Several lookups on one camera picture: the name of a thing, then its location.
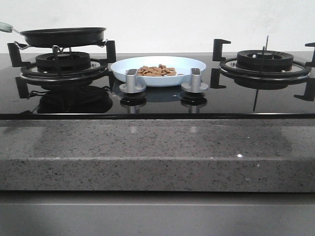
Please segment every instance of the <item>white wall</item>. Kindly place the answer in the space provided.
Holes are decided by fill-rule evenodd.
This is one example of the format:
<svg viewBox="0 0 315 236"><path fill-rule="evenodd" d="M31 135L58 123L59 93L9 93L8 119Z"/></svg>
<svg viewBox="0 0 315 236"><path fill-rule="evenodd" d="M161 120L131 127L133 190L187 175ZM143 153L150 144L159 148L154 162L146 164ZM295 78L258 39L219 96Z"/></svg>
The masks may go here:
<svg viewBox="0 0 315 236"><path fill-rule="evenodd" d="M229 52L261 49L266 35L270 50L311 51L304 44L315 42L315 0L0 0L0 6L0 21L19 31L106 27L118 53L211 52L214 38L232 41L224 47ZM0 32L0 53L14 40L24 42Z"/></svg>

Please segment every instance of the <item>gas stove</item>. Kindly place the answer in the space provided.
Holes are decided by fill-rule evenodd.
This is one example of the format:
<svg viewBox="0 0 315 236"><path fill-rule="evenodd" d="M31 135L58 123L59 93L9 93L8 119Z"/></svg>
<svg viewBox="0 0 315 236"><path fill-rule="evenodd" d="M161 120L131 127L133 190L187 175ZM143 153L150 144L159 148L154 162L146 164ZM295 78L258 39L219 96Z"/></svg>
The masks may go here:
<svg viewBox="0 0 315 236"><path fill-rule="evenodd" d="M13 66L0 68L0 118L315 118L314 59L309 52L295 56L271 51L266 43L262 50L223 57L225 43L230 42L215 39L213 54L180 54L206 64L202 84L209 89L146 87L134 93L121 90L123 82L110 64L146 55L116 55L114 41L99 43L106 47L105 59L53 46L52 53L34 56L32 62L21 60L23 46L9 43Z"/></svg>

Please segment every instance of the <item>pan handle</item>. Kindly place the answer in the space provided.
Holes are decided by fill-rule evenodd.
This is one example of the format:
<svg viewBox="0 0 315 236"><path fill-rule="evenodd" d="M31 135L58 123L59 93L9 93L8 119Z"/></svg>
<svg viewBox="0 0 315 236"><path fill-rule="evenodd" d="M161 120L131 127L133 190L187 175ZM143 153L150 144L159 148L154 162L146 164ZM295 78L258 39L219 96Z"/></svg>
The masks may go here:
<svg viewBox="0 0 315 236"><path fill-rule="evenodd" d="M24 35L22 35L19 31L17 31L15 28L13 28L12 25L5 23L5 22L0 22L0 31L2 32L7 32L7 33L11 33L12 31L18 33L19 35L21 35L22 37L24 37Z"/></svg>
<svg viewBox="0 0 315 236"><path fill-rule="evenodd" d="M0 31L2 32L7 32L7 33L11 33L13 30L13 26L5 23L5 22L0 22Z"/></svg>

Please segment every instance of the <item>black glass cooktop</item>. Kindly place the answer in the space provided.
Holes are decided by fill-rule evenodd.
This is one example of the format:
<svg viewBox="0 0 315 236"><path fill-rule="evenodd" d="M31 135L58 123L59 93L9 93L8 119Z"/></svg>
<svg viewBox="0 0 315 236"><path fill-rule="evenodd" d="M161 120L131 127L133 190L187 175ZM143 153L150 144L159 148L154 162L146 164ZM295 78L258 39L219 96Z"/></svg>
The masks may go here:
<svg viewBox="0 0 315 236"><path fill-rule="evenodd" d="M310 61L310 53L298 55L294 60ZM30 84L25 90L18 78L20 68L10 65L7 54L0 56L1 119L315 118L315 79L269 84L229 78L220 73L220 63L206 53L179 55L206 63L202 75L202 81L210 86L206 92L190 94L176 86L147 88L136 95L120 92L122 83L114 76L61 91ZM118 55L117 60L134 56Z"/></svg>

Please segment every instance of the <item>burner cap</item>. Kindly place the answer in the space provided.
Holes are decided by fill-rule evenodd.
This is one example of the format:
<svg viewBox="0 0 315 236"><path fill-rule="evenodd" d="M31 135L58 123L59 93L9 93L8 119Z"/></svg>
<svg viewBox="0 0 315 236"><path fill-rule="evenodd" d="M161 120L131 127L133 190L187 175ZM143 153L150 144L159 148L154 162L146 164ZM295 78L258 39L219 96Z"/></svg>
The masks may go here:
<svg viewBox="0 0 315 236"><path fill-rule="evenodd" d="M83 52L58 53L58 63L61 71L79 71L91 66L90 55ZM53 53L39 55L35 58L39 72L56 72L56 60Z"/></svg>
<svg viewBox="0 0 315 236"><path fill-rule="evenodd" d="M289 71L293 65L293 55L277 51L247 50L237 53L236 66L242 69L263 72Z"/></svg>

